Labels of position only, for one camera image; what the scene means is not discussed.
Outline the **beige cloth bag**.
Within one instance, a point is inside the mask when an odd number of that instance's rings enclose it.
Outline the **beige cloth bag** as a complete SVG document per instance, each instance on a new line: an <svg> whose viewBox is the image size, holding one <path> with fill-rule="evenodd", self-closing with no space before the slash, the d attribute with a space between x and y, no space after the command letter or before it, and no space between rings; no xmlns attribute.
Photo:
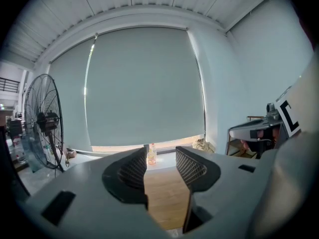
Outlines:
<svg viewBox="0 0 319 239"><path fill-rule="evenodd" d="M193 142L192 148L205 152L215 152L215 147L210 142L207 142L204 138L197 139L195 142Z"/></svg>

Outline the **glass tank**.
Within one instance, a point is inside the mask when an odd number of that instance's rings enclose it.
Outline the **glass tank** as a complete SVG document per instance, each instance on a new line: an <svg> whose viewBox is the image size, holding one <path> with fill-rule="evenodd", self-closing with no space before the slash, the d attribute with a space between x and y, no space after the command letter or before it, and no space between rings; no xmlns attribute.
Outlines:
<svg viewBox="0 0 319 239"><path fill-rule="evenodd" d="M38 159L35 157L33 151L31 150L28 140L26 138L25 134L22 134L20 136L23 152L25 155L25 158L29 164L29 167L31 168L31 171L33 173L37 172L38 170L42 169L44 165L38 161Z"/></svg>

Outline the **wide grey roller blind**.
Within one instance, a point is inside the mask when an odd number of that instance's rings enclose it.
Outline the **wide grey roller blind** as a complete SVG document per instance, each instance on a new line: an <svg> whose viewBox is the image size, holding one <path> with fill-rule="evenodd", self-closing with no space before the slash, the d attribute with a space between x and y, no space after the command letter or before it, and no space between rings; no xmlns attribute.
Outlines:
<svg viewBox="0 0 319 239"><path fill-rule="evenodd" d="M93 146L204 134L199 69L185 30L141 27L98 36L86 84Z"/></svg>

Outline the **cluttered side shelf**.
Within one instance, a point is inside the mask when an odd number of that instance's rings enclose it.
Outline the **cluttered side shelf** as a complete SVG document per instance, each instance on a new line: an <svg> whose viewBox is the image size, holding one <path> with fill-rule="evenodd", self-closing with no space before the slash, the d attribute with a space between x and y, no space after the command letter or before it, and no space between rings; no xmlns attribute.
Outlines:
<svg viewBox="0 0 319 239"><path fill-rule="evenodd" d="M26 164L26 158L21 143L21 135L23 133L21 120L13 120L11 117L9 117L6 123L6 130L8 134L7 143L11 159L14 163L21 165Z"/></svg>

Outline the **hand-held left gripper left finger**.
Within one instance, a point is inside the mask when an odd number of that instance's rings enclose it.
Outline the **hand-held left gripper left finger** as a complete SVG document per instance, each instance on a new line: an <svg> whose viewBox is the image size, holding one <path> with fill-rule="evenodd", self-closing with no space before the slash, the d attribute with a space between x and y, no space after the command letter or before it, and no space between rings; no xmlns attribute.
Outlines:
<svg viewBox="0 0 319 239"><path fill-rule="evenodd" d="M22 209L50 239L171 239L148 213L144 148L70 167Z"/></svg>

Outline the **round wooden table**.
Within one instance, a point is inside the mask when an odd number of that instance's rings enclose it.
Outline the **round wooden table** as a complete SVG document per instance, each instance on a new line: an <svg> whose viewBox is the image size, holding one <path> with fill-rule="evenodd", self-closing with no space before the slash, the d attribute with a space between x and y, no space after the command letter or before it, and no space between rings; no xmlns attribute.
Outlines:
<svg viewBox="0 0 319 239"><path fill-rule="evenodd" d="M181 229L190 191L176 167L147 171L144 185L150 216L165 230Z"/></svg>

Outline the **orange drink bottle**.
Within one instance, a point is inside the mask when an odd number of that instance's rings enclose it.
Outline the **orange drink bottle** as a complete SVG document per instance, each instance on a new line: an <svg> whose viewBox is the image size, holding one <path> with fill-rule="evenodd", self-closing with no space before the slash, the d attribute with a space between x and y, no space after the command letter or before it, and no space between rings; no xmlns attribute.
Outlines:
<svg viewBox="0 0 319 239"><path fill-rule="evenodd" d="M149 165L155 165L157 162L157 149L154 143L149 145L147 161Z"/></svg>

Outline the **narrow grey roller blind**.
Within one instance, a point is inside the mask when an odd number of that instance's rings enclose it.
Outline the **narrow grey roller blind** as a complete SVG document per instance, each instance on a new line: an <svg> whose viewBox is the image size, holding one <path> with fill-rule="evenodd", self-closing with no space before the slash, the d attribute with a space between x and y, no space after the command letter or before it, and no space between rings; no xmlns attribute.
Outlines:
<svg viewBox="0 0 319 239"><path fill-rule="evenodd" d="M64 144L91 151L84 108L85 75L94 38L69 49L50 64L49 75L56 84L63 117Z"/></svg>

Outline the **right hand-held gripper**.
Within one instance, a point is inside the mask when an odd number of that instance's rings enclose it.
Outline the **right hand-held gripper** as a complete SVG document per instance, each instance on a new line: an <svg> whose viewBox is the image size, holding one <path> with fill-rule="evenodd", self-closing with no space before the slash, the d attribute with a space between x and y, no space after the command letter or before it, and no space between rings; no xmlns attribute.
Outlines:
<svg viewBox="0 0 319 239"><path fill-rule="evenodd" d="M260 159L262 154L271 149L280 148L292 136L301 131L300 125L287 96L289 86L274 103L266 105L266 116L231 127L229 135L239 140L257 140L250 142L250 150Z"/></svg>

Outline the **black metal railing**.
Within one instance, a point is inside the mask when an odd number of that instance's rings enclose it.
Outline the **black metal railing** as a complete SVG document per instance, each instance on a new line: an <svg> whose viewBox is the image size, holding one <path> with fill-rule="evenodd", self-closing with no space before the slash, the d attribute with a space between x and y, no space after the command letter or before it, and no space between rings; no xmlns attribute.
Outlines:
<svg viewBox="0 0 319 239"><path fill-rule="evenodd" d="M20 82L0 77L0 91L18 93Z"/></svg>

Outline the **black standing fan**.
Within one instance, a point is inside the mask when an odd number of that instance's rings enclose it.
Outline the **black standing fan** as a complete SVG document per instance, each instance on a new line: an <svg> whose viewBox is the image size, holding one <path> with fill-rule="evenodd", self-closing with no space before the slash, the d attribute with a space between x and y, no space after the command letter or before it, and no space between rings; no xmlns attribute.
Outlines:
<svg viewBox="0 0 319 239"><path fill-rule="evenodd" d="M63 155L63 118L53 78L41 74L30 84L24 102L24 128L30 150L46 168L58 169Z"/></svg>

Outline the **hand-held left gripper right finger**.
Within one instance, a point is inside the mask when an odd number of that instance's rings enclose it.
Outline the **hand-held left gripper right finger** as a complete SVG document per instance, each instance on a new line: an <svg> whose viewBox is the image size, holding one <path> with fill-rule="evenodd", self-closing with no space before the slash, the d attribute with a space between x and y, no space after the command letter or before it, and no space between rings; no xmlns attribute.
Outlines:
<svg viewBox="0 0 319 239"><path fill-rule="evenodd" d="M176 148L176 168L190 190L183 232L189 232L227 207L251 178L259 161Z"/></svg>

